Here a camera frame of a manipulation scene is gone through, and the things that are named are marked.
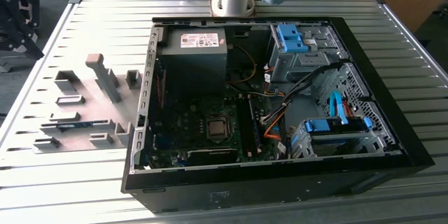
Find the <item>sticker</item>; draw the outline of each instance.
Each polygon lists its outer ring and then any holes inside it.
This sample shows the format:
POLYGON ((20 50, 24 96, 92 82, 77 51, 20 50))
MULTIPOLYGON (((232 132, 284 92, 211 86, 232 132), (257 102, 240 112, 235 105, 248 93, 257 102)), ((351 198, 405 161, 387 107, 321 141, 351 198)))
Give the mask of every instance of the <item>sticker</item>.
POLYGON ((317 44, 315 39, 304 39, 305 44, 317 44))
POLYGON ((183 34, 180 37, 180 47, 219 47, 217 34, 183 34))
POLYGON ((231 198, 231 191, 216 191, 213 193, 209 193, 208 202, 223 204, 229 201, 229 198, 231 198))
POLYGON ((279 144, 277 144, 277 148, 279 148, 279 150, 283 152, 283 154, 287 153, 287 147, 285 147, 285 145, 284 145, 281 142, 279 142, 279 144))
POLYGON ((271 75, 269 74, 264 74, 264 81, 267 82, 267 83, 271 83, 271 75))

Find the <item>wire bundle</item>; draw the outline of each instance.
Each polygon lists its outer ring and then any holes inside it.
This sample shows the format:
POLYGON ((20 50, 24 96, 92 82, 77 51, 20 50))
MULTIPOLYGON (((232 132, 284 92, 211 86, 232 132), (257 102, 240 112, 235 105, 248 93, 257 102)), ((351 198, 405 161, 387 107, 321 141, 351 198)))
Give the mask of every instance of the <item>wire bundle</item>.
POLYGON ((312 81, 313 79, 320 75, 320 73, 331 70, 331 69, 336 69, 340 68, 343 66, 343 63, 337 62, 337 63, 332 63, 328 66, 323 66, 319 67, 313 72, 311 72, 309 74, 307 74, 300 81, 296 82, 296 84, 291 87, 289 91, 285 93, 283 100, 281 100, 281 105, 279 106, 279 108, 271 112, 263 119, 261 122, 265 123, 268 122, 276 115, 279 115, 276 117, 276 119, 273 120, 273 122, 269 124, 268 129, 264 132, 264 137, 271 137, 275 139, 281 139, 280 136, 276 135, 271 135, 269 131, 272 129, 272 127, 275 126, 275 124, 279 122, 280 118, 284 116, 288 106, 291 104, 292 98, 303 91, 305 90, 311 85, 312 85, 312 81))

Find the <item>power supply label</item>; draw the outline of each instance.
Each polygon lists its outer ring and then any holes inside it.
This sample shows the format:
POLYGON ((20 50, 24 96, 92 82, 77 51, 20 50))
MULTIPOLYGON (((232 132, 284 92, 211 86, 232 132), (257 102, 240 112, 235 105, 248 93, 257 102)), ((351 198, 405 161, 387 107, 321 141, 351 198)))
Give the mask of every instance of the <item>power supply label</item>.
POLYGON ((180 37, 180 47, 219 47, 217 34, 183 34, 180 37))

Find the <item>white label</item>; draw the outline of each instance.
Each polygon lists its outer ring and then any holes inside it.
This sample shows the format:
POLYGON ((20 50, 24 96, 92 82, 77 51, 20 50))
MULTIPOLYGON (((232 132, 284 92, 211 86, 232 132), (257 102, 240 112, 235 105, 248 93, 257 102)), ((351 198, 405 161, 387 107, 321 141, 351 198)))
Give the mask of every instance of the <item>white label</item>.
POLYGON ((219 47, 217 34, 183 34, 180 47, 219 47))
POLYGON ((281 142, 279 142, 279 144, 277 144, 277 148, 279 148, 279 150, 283 152, 283 154, 287 153, 287 147, 285 147, 285 145, 284 145, 281 142))
POLYGON ((264 74, 264 81, 271 83, 271 75, 269 74, 264 74))
POLYGON ((304 39, 305 44, 317 44, 315 39, 304 39))

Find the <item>orange wire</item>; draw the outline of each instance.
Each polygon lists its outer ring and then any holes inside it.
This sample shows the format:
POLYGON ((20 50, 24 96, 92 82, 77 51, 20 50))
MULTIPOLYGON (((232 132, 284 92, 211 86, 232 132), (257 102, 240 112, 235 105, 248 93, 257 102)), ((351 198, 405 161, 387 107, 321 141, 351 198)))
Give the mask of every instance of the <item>orange wire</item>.
POLYGON ((343 105, 348 116, 353 116, 352 110, 349 109, 348 103, 345 101, 343 101, 343 105))
POLYGON ((265 83, 265 85, 264 85, 264 92, 265 92, 265 94, 275 94, 273 92, 269 92, 268 91, 268 83, 265 83))
POLYGON ((284 112, 281 112, 281 114, 277 116, 277 118, 275 119, 273 123, 271 124, 269 128, 265 130, 264 132, 264 137, 267 137, 267 135, 269 134, 269 131, 273 127, 273 125, 277 123, 277 121, 280 120, 281 116, 285 114, 287 110, 284 112))
POLYGON ((277 136, 277 135, 265 135, 264 137, 281 140, 280 136, 277 136))
POLYGON ((233 47, 240 48, 240 50, 241 50, 241 51, 245 53, 245 55, 249 57, 249 59, 251 59, 251 61, 252 61, 252 65, 253 65, 253 70, 252 70, 252 74, 251 74, 251 76, 249 76, 248 78, 245 78, 245 79, 243 79, 243 80, 237 80, 237 81, 228 81, 228 83, 232 83, 232 84, 235 84, 235 83, 241 83, 241 82, 248 81, 248 80, 255 76, 255 73, 257 72, 257 65, 256 65, 256 63, 255 63, 255 59, 253 59, 252 55, 244 50, 243 47, 240 47, 240 46, 237 46, 237 45, 233 45, 233 47))

